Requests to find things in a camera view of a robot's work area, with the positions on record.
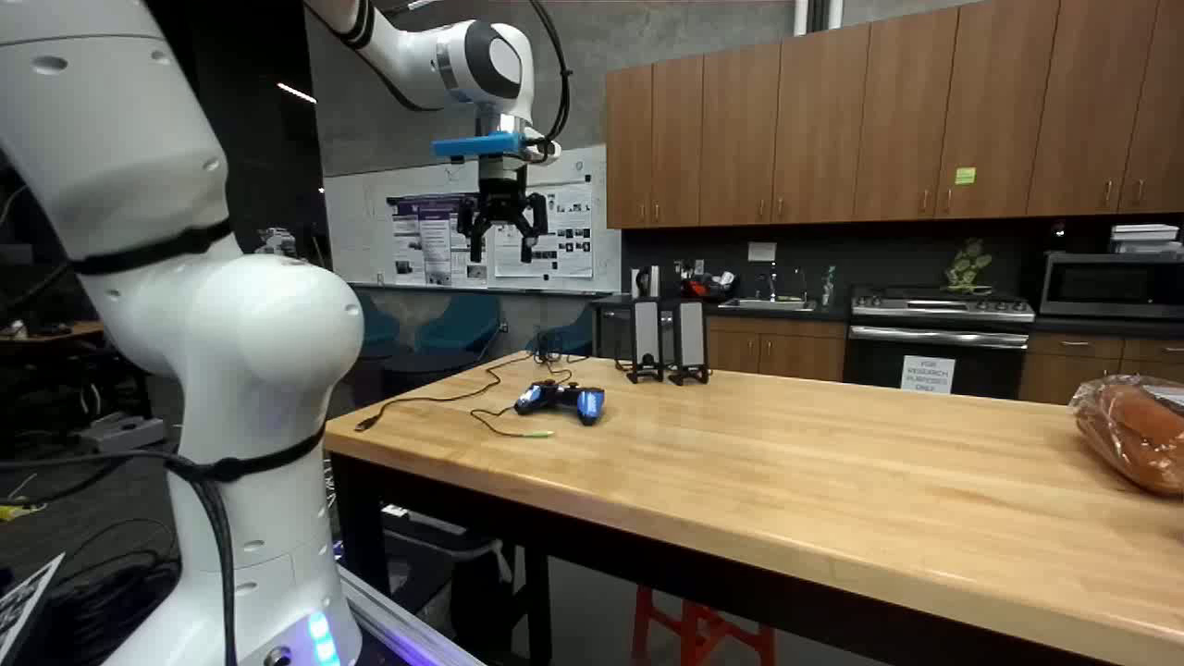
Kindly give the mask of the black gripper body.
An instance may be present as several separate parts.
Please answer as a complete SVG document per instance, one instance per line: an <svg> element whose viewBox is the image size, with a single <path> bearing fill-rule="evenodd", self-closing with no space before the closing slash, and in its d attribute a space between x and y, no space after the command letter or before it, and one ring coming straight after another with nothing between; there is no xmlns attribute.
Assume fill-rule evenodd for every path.
<svg viewBox="0 0 1184 666"><path fill-rule="evenodd" d="M526 215L526 163L510 157L477 161L477 203L475 218L483 225L519 225Z"/></svg>

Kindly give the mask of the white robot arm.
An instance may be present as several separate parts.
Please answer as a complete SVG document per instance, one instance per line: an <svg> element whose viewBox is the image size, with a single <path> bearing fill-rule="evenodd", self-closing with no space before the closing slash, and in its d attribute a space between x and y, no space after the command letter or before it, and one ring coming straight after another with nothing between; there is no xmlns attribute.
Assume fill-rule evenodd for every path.
<svg viewBox="0 0 1184 666"><path fill-rule="evenodd" d="M358 295L236 245L229 161L144 0L0 0L0 88L0 154L107 341L182 387L160 454L182 578L112 664L357 666L321 436Z"/></svg>

